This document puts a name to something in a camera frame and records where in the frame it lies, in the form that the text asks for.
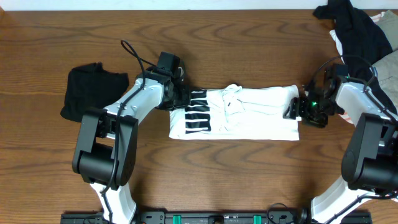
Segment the white shirt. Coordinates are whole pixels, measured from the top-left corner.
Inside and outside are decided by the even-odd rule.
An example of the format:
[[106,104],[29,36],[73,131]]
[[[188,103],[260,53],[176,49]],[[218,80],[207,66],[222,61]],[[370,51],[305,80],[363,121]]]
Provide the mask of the white shirt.
[[170,112],[169,137],[181,140],[298,141],[296,119],[283,113],[298,97],[296,85],[193,90],[190,104]]

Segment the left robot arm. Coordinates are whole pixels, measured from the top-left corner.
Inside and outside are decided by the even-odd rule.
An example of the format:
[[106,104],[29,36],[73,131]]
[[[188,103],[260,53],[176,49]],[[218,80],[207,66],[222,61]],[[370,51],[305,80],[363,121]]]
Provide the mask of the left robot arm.
[[138,127],[154,109],[172,111],[190,103],[184,78],[182,67],[150,68],[120,99],[83,115],[72,169],[97,193],[106,222],[134,223],[137,205],[129,179],[136,162]]

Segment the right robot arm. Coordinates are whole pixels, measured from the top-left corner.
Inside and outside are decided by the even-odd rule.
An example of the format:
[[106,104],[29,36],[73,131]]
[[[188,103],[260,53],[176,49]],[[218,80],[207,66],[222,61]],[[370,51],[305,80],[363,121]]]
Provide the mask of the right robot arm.
[[312,78],[305,95],[293,98],[284,118],[301,117],[323,128],[328,117],[345,112],[354,133],[341,162],[341,175],[293,223],[371,223],[357,208],[371,200],[397,197],[397,116],[373,95],[369,83],[347,75],[325,75],[323,86]]

